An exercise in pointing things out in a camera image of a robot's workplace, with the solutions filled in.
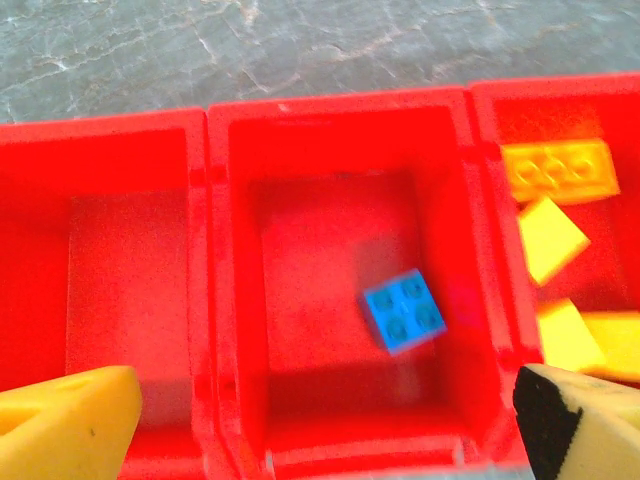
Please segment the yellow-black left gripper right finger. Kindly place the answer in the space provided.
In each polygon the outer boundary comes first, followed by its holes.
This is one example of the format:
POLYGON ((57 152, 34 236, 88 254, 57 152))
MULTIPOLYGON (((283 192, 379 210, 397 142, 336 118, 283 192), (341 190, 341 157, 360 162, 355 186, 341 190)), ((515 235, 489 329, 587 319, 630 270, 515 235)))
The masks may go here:
POLYGON ((535 480, 640 480, 640 389, 528 364, 513 405, 535 480))

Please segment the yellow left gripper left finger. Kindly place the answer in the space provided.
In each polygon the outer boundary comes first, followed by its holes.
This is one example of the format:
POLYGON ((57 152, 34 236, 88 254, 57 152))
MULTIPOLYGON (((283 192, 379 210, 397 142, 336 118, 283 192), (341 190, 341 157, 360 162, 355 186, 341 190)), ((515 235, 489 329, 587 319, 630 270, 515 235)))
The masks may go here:
POLYGON ((0 480, 117 480, 141 410, 130 366, 0 392, 0 480))

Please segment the blue lego brick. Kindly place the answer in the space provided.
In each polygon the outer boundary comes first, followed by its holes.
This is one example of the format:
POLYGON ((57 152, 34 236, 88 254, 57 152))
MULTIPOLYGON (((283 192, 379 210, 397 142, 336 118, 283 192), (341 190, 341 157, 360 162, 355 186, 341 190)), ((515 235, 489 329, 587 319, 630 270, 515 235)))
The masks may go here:
POLYGON ((364 290, 359 307, 376 342, 392 355, 423 345, 447 331, 418 269, 364 290))

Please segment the long orange lego brick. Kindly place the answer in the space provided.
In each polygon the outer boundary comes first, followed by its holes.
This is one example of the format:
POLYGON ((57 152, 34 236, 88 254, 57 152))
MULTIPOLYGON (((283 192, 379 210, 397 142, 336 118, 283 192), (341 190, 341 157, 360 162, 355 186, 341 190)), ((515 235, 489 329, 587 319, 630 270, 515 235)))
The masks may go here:
POLYGON ((507 144, 500 147, 513 198, 548 197, 558 204, 620 193, 611 151, 601 139, 507 144))

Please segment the red plastic bin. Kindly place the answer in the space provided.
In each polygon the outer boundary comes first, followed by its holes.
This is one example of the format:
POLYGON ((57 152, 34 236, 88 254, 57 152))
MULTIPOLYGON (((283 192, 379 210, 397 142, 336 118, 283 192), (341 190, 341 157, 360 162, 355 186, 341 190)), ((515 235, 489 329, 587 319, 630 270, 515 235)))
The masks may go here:
POLYGON ((484 157, 463 87, 213 106, 209 318, 241 480, 522 466, 484 157), (381 348, 364 290, 418 269, 447 331, 381 348))
POLYGON ((524 338, 536 339, 539 302, 565 297, 588 311, 640 311, 640 72, 477 82, 470 99, 510 323, 524 338), (567 207, 592 243, 538 288, 525 267, 518 209, 498 149, 589 138, 601 138, 611 148, 621 193, 567 207))
POLYGON ((200 108, 0 124, 0 391, 133 367, 119 480, 205 480, 188 328, 205 133, 200 108))

